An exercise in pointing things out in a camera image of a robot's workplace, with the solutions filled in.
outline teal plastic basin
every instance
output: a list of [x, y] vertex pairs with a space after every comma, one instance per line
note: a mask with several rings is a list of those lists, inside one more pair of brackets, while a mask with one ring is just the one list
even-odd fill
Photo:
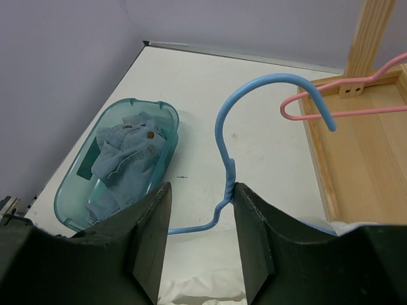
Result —
[[87, 221], [86, 216], [88, 212], [85, 208], [91, 198], [95, 199], [100, 194], [104, 184], [95, 175], [90, 180], [87, 180], [80, 177], [77, 172], [96, 137], [97, 129], [122, 124], [122, 119], [125, 116], [137, 115], [141, 111], [145, 111], [155, 117], [156, 124], [166, 139], [165, 146], [158, 158], [149, 184], [143, 193], [147, 194], [150, 189], [155, 188], [163, 181], [178, 143], [179, 116], [177, 111], [165, 102], [148, 102], [135, 98], [120, 100], [109, 106], [100, 115], [100, 118], [92, 128], [92, 131], [59, 185], [53, 206], [57, 219], [63, 225], [75, 231], [81, 231], [91, 226]]

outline hanger hook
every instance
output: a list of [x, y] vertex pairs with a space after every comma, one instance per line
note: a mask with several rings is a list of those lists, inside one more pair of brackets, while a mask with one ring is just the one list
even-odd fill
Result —
[[218, 203], [214, 211], [214, 217], [212, 221], [208, 224], [204, 224], [202, 226], [195, 226], [195, 227], [181, 227], [177, 229], [169, 230], [169, 234], [181, 234], [181, 233], [191, 233], [191, 232], [199, 232], [205, 231], [212, 227], [214, 227], [218, 222], [221, 214], [221, 210], [233, 199], [233, 188], [236, 181], [236, 166], [235, 160], [229, 157], [228, 150], [226, 148], [226, 144], [223, 138], [223, 125], [228, 115], [230, 109], [240, 100], [243, 96], [248, 94], [249, 92], [262, 87], [264, 85], [269, 85], [273, 83], [289, 83], [292, 85], [296, 85], [302, 87], [305, 91], [307, 91], [310, 96], [313, 98], [315, 105], [318, 108], [322, 118], [325, 121], [326, 126], [330, 131], [336, 130], [336, 123], [332, 118], [331, 113], [326, 106], [324, 99], [322, 98], [321, 94], [319, 93], [318, 89], [314, 86], [313, 83], [308, 81], [301, 76], [289, 73], [276, 73], [270, 74], [266, 76], [261, 76], [260, 78], [253, 79], [252, 81], [248, 82], [247, 84], [241, 86], [238, 90], [236, 90], [223, 104], [221, 110], [217, 114], [216, 122], [215, 122], [215, 139], [217, 148], [222, 157], [222, 161], [224, 164], [224, 168], [226, 170], [226, 183], [224, 189], [224, 198], [223, 200]]

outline white tabletop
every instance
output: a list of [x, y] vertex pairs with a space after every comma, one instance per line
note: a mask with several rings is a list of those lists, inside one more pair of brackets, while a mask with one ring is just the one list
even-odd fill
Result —
[[[71, 236], [53, 211], [55, 193], [97, 117], [122, 98], [162, 100], [180, 116], [179, 143], [165, 180], [173, 189], [170, 227], [195, 226], [212, 219], [223, 198], [224, 168], [214, 138], [214, 123], [224, 101], [246, 82], [265, 74], [294, 73], [307, 79], [334, 74], [183, 51], [145, 48], [62, 162], [27, 217], [51, 234]], [[279, 104], [296, 93], [293, 85], [268, 85], [242, 98], [224, 126], [237, 181], [294, 216], [325, 218], [303, 123], [284, 119]], [[300, 111], [289, 106], [292, 114]], [[235, 227], [229, 205], [212, 232]]]

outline lavender wall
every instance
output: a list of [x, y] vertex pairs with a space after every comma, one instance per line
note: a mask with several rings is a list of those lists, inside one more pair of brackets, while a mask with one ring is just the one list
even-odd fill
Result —
[[[143, 40], [344, 68], [362, 0], [126, 0]], [[398, 1], [378, 64], [407, 50]]]
[[41, 190], [141, 51], [121, 4], [0, 1], [0, 198]]

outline wooden frame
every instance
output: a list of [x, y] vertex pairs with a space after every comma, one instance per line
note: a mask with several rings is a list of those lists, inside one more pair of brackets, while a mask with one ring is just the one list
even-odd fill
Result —
[[[344, 76], [373, 73], [377, 48], [395, 0], [365, 0]], [[407, 65], [379, 80], [322, 92], [332, 112], [407, 104]], [[309, 97], [302, 114], [315, 114]], [[407, 112], [337, 118], [331, 133], [322, 120], [304, 121], [328, 220], [407, 224]]]

